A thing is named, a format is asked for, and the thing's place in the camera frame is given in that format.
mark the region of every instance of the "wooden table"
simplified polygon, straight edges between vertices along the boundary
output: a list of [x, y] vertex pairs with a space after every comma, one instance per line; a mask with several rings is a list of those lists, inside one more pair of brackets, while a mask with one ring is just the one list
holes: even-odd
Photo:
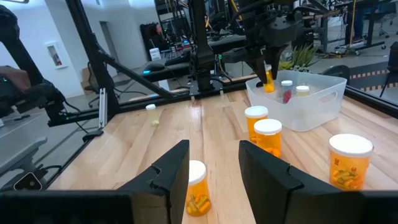
[[[248, 139], [246, 91], [158, 107], [153, 127], [145, 110], [119, 114], [69, 165], [50, 189], [116, 189], [145, 170], [182, 139], [190, 158], [208, 168], [212, 209], [183, 223], [255, 223], [242, 183], [238, 144]], [[365, 189], [398, 189], [398, 120], [345, 98], [339, 118], [305, 133], [284, 128], [282, 159], [328, 182], [328, 140], [358, 134], [374, 144]]]

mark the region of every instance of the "doorway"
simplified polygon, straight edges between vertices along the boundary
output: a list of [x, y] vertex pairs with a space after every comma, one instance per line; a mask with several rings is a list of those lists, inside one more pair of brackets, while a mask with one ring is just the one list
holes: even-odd
[[116, 49], [114, 48], [111, 33], [108, 29], [108, 22], [100, 21], [99, 23], [101, 24], [102, 32], [104, 33], [105, 41], [106, 41], [106, 44], [108, 45], [109, 52], [111, 53], [111, 56], [115, 59], [116, 62], [119, 62], [118, 53], [116, 53]]

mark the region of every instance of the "cardboard box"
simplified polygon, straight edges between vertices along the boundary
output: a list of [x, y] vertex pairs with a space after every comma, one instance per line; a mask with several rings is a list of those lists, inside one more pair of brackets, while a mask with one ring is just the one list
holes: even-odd
[[82, 70], [81, 75], [83, 77], [83, 81], [81, 82], [81, 87], [83, 87], [83, 91], [85, 92], [86, 95], [92, 93], [93, 91], [85, 90], [85, 87], [88, 87], [90, 85], [90, 83], [88, 81], [88, 79], [90, 77], [90, 71], [88, 70], [88, 68], [84, 68]]

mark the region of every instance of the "green plant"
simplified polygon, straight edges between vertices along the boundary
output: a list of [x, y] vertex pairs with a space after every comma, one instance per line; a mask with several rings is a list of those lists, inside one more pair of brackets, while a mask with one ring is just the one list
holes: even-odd
[[292, 57], [293, 67], [296, 65], [300, 67], [309, 67], [314, 63], [317, 63], [318, 61], [311, 63], [316, 52], [317, 49], [310, 45], [306, 47], [301, 47], [298, 50], [294, 49]]
[[314, 63], [318, 62], [317, 60], [311, 63], [316, 52], [317, 49], [311, 46], [294, 49], [288, 60], [283, 55], [281, 56], [278, 68], [279, 70], [289, 70], [293, 68], [307, 68], [313, 65]]

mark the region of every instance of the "pill bottle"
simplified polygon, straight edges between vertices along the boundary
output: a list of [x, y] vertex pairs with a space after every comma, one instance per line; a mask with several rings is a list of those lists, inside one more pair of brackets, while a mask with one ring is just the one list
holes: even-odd
[[282, 123], [275, 119], [262, 119], [254, 124], [257, 146], [280, 158], [282, 154]]
[[189, 161], [189, 181], [186, 209], [189, 215], [199, 217], [211, 208], [207, 188], [206, 166], [200, 161]]
[[271, 69], [272, 69], [271, 65], [266, 65], [267, 83], [264, 84], [264, 90], [266, 91], [266, 93], [272, 93], [273, 91], [275, 91], [274, 79], [272, 78]]
[[148, 111], [148, 117], [151, 120], [151, 123], [153, 126], [159, 124], [159, 116], [157, 115], [156, 112], [156, 106], [155, 105], [148, 105], [145, 107], [145, 109]]
[[296, 96], [303, 97], [310, 95], [310, 87], [308, 86], [298, 86], [296, 87]]
[[329, 139], [330, 184], [341, 190], [361, 190], [373, 144], [355, 134], [337, 134]]
[[292, 90], [293, 90], [293, 81], [292, 80], [284, 80], [280, 83], [282, 88], [279, 92], [279, 97], [283, 99], [284, 103], [288, 103], [292, 97]]
[[254, 131], [254, 123], [259, 120], [268, 118], [268, 109], [265, 106], [252, 106], [244, 110], [246, 121], [248, 123], [249, 139], [256, 143], [256, 132]]

